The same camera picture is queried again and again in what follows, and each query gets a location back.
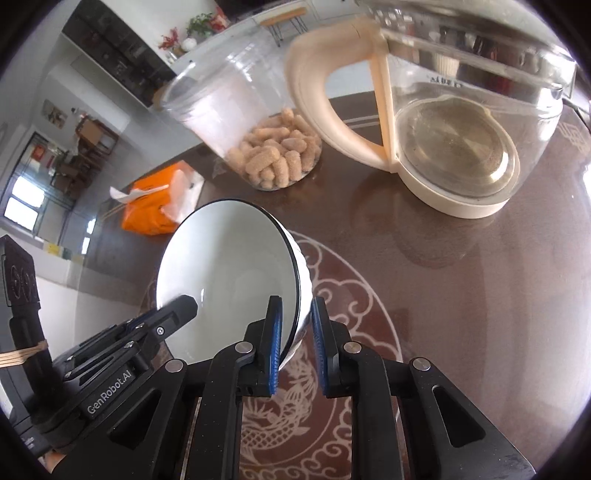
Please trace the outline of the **white ribbed bowl black rim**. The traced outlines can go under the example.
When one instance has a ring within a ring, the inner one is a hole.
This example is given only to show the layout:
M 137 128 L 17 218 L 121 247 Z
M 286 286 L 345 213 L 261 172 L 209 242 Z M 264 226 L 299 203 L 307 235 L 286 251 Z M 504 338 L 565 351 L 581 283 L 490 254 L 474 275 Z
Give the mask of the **white ribbed bowl black rim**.
M 270 297 L 283 300 L 280 363 L 304 338 L 311 310 L 307 260 L 294 236 L 255 204 L 222 199 L 201 206 L 176 229 L 163 253 L 156 305 L 180 295 L 197 303 L 197 316 L 169 335 L 171 354 L 187 363 L 211 359 L 242 340 L 266 316 Z

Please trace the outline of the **orange tissue pack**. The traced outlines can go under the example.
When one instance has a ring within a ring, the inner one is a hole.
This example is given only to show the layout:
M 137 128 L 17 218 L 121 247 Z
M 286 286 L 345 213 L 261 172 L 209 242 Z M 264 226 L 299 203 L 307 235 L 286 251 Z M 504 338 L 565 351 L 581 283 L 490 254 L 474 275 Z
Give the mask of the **orange tissue pack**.
M 111 187 L 110 197 L 122 204 L 121 228 L 156 236 L 169 234 L 197 207 L 204 177 L 178 161 L 133 183 L 125 193 Z

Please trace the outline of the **clear plastic snack jar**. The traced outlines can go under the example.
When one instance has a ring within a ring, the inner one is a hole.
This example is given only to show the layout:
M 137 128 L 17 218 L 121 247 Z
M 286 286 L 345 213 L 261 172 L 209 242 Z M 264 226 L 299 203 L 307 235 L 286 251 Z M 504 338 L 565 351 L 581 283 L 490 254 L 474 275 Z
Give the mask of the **clear plastic snack jar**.
M 188 63 L 164 90 L 161 106 L 260 191 L 300 182 L 322 154 L 320 136 L 287 92 L 280 48 L 262 30 Z

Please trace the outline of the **wooden dining chair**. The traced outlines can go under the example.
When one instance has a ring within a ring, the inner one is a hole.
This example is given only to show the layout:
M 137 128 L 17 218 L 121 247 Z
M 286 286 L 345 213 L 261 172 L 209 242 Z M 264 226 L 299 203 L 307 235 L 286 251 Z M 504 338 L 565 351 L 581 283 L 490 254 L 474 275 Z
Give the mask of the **wooden dining chair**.
M 119 135 L 101 121 L 82 116 L 75 128 L 77 153 L 93 160 L 106 160 L 118 143 Z

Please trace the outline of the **red flower vase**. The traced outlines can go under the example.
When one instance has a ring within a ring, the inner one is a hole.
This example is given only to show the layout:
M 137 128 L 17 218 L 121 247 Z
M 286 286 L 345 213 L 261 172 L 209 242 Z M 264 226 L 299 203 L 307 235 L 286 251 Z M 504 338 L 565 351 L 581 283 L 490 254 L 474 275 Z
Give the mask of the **red flower vase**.
M 173 60 L 176 60 L 184 55 L 184 50 L 181 47 L 181 42 L 176 27 L 170 29 L 168 34 L 161 36 L 158 49 L 167 52 Z

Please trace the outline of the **wooden bench stool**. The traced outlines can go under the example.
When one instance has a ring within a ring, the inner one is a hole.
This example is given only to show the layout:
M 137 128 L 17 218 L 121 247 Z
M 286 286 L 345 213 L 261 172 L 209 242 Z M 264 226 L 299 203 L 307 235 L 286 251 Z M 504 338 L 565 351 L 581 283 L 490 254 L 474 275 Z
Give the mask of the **wooden bench stool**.
M 260 20 L 257 24 L 266 28 L 273 37 L 274 42 L 276 42 L 276 46 L 280 47 L 281 44 L 283 44 L 283 33 L 281 32 L 280 27 L 284 23 L 290 23 L 297 34 L 308 33 L 308 26 L 304 23 L 304 16 L 307 14 L 308 8 L 301 6 L 266 17 L 263 20 Z

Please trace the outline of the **green potted plant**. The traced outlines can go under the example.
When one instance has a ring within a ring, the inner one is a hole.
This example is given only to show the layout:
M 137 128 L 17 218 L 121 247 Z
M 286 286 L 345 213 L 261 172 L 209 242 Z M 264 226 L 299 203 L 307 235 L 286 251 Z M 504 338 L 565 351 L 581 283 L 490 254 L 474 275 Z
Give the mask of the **green potted plant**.
M 211 21 L 212 13 L 201 13 L 192 17 L 186 26 L 186 35 L 194 39 L 208 38 L 214 35 Z

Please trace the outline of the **black display cabinet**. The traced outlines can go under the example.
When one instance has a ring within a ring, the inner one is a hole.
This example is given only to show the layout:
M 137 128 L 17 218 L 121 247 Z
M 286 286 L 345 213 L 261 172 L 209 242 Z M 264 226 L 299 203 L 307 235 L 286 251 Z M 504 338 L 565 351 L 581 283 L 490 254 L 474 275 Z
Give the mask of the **black display cabinet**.
M 101 1 L 80 1 L 62 33 L 145 107 L 171 68 Z

